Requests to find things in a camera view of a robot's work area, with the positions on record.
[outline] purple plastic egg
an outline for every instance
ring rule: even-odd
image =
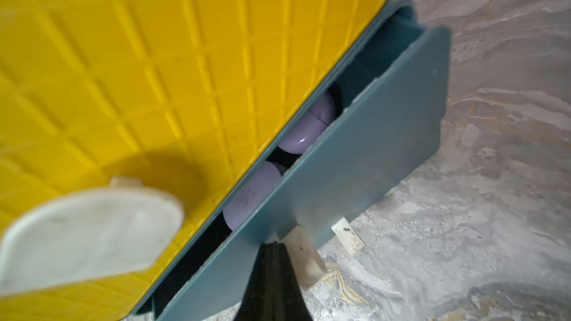
[[[303,154],[334,119],[333,98],[325,92],[278,146],[288,153]]]
[[[280,171],[273,163],[267,161],[261,163],[242,189],[222,210],[228,227],[236,230],[281,178]]]

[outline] marble floor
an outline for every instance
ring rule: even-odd
[[[571,0],[414,0],[453,29],[441,149],[335,238],[321,320],[571,319]],[[238,306],[211,317],[231,320]]]

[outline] yellow textured surface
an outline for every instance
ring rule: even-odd
[[[0,0],[0,231],[112,175],[187,213],[152,268],[0,299],[0,319],[124,317],[385,1]]]

